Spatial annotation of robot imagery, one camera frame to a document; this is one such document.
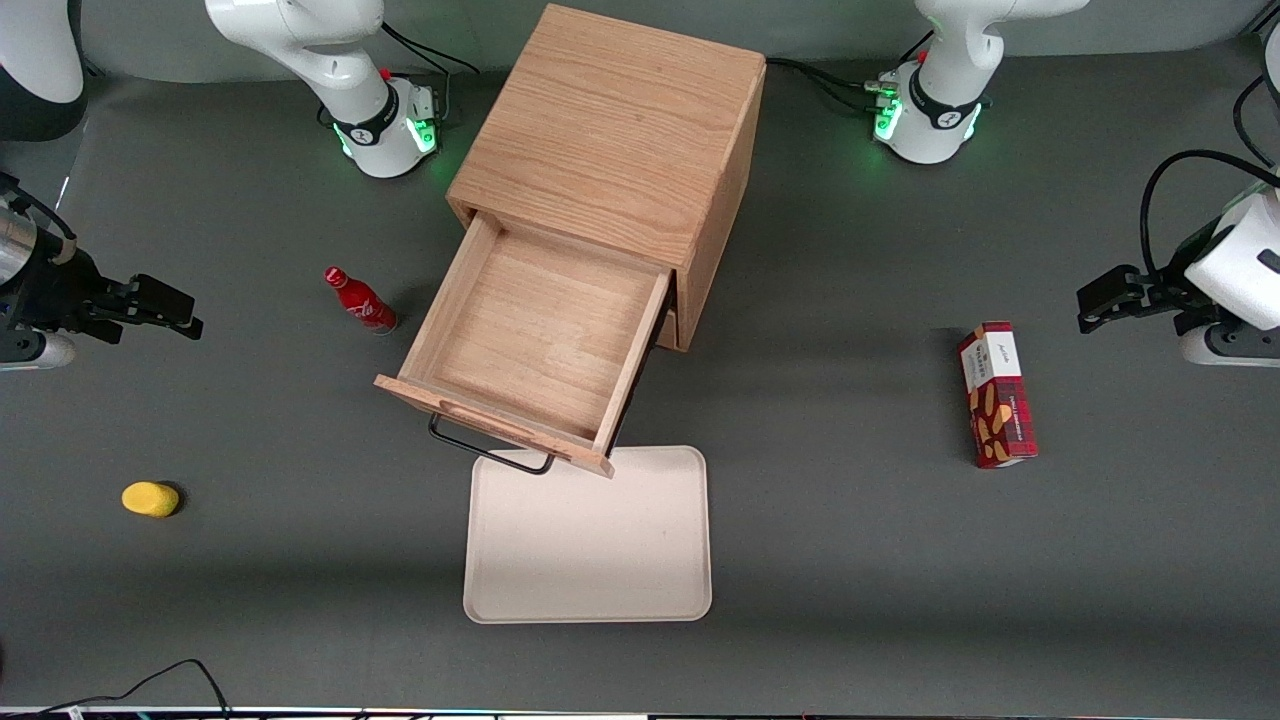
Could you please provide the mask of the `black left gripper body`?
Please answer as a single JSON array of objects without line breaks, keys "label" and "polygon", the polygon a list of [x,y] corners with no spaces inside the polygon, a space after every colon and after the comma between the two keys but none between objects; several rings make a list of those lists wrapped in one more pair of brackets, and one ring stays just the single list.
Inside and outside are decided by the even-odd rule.
[{"label": "black left gripper body", "polygon": [[1219,324],[1219,305],[1196,288],[1172,264],[1147,269],[1135,278],[1142,287],[1137,319],[1171,313],[1172,327],[1179,338]]}]

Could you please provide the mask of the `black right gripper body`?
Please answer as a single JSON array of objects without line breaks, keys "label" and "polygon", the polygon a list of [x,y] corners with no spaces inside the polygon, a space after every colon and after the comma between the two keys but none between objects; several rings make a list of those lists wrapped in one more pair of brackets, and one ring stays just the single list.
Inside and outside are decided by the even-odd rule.
[{"label": "black right gripper body", "polygon": [[88,334],[120,342],[131,322],[120,286],[102,277],[90,255],[73,245],[8,247],[8,345],[44,347],[38,333]]}]

